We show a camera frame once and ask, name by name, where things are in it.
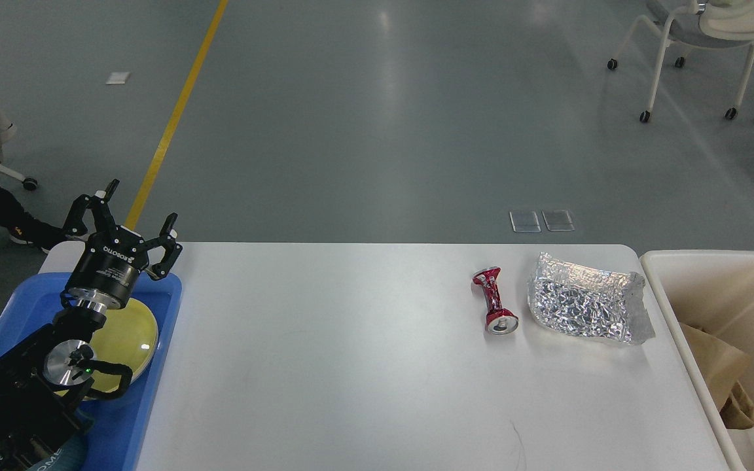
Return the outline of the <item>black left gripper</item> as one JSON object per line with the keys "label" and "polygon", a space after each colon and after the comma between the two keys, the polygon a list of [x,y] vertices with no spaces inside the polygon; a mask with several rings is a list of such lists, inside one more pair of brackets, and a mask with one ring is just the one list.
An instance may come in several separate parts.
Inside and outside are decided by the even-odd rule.
{"label": "black left gripper", "polygon": [[[168,215],[158,236],[146,241],[138,233],[119,229],[109,208],[118,184],[120,180],[113,179],[105,190],[92,196],[82,194],[66,215],[63,237],[86,241],[86,248],[61,292],[62,297],[98,302],[111,309],[126,307],[142,271],[153,281],[162,280],[182,253],[183,246],[174,230],[177,213]],[[83,221],[87,211],[92,212],[93,232],[88,232]],[[164,252],[158,262],[152,263],[149,253],[157,247]]]}

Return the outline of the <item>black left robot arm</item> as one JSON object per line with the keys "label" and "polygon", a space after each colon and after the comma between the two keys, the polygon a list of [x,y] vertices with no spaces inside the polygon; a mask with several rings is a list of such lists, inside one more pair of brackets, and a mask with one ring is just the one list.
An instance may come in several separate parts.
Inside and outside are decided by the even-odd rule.
{"label": "black left robot arm", "polygon": [[66,232],[83,235],[87,211],[95,230],[60,293],[62,308],[0,356],[0,470],[26,470],[50,458],[86,428],[76,415],[84,399],[120,398],[134,379],[126,364],[102,360],[92,337],[108,310],[128,305],[141,274],[164,279],[183,248],[176,213],[150,239],[117,224],[109,201],[118,184],[72,203]]}

